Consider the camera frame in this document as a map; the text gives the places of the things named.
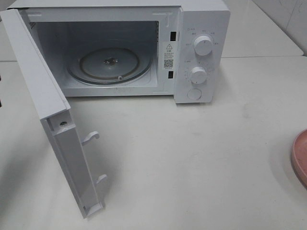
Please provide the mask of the round door release button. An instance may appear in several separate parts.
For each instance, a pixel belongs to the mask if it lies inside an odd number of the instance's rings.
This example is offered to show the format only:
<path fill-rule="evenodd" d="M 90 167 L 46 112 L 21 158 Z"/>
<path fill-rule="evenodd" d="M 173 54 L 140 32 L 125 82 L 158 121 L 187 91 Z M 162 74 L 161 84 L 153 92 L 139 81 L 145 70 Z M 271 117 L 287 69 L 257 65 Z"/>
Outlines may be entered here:
<path fill-rule="evenodd" d="M 197 101 L 201 98 L 201 90 L 200 89 L 191 89 L 187 93 L 187 97 L 191 100 Z"/>

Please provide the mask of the white timer knob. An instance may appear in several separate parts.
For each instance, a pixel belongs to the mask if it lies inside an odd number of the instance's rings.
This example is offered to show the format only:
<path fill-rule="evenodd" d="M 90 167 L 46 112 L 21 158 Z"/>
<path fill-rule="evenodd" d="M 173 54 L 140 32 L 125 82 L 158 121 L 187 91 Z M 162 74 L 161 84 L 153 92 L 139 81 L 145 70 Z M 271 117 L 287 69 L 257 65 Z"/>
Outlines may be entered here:
<path fill-rule="evenodd" d="M 203 67 L 194 67 L 191 70 L 190 80 L 193 84 L 203 84 L 206 82 L 207 78 L 207 72 Z"/>

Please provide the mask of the white microwave door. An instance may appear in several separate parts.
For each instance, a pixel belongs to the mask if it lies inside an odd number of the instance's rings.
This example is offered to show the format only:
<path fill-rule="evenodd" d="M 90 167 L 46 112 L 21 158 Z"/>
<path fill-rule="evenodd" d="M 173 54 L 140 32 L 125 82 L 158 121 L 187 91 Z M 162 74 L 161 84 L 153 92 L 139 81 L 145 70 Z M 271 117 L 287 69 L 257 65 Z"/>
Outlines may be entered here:
<path fill-rule="evenodd" d="M 10 44 L 32 97 L 42 127 L 53 148 L 83 218 L 103 208 L 98 184 L 107 178 L 91 175 L 83 147 L 98 139 L 94 131 L 80 138 L 71 107 L 41 54 L 31 30 L 36 23 L 17 9 L 0 13 Z"/>

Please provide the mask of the pink round plate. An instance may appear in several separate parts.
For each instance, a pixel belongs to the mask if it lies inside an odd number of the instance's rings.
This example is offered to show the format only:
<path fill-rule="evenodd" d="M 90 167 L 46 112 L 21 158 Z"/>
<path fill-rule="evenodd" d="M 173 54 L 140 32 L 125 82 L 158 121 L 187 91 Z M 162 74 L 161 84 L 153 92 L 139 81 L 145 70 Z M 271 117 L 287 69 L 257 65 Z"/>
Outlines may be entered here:
<path fill-rule="evenodd" d="M 302 185 L 307 187 L 307 130 L 300 132 L 293 141 L 291 163 Z"/>

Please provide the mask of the glass microwave turntable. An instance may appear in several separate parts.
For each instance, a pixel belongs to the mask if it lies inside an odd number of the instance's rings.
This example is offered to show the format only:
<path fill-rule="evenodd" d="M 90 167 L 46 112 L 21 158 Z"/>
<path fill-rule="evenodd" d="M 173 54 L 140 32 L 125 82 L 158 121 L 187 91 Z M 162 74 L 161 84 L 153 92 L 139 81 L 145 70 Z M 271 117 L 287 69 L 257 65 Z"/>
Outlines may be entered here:
<path fill-rule="evenodd" d="M 78 54 L 67 70 L 77 80 L 93 85 L 112 85 L 131 81 L 151 66 L 148 52 L 123 47 L 101 48 Z"/>

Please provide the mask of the white microwave oven body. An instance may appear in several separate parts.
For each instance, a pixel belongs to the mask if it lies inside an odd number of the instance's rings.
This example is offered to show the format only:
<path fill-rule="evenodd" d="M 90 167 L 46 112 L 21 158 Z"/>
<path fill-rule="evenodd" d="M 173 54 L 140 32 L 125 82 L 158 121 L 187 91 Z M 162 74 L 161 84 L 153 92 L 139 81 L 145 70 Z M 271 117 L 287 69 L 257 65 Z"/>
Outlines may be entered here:
<path fill-rule="evenodd" d="M 230 10 L 221 0 L 17 0 L 0 15 L 38 88 L 185 104 L 213 98 Z"/>

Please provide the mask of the upper white power knob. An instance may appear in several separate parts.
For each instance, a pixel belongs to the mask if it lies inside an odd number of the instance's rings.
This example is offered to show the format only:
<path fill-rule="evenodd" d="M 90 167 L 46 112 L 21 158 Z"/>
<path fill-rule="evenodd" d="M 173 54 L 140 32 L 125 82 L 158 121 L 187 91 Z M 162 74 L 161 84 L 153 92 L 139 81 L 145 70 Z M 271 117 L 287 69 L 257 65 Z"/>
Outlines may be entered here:
<path fill-rule="evenodd" d="M 213 41 L 208 35 L 201 35 L 195 39 L 193 46 L 197 55 L 205 56 L 212 52 Z"/>

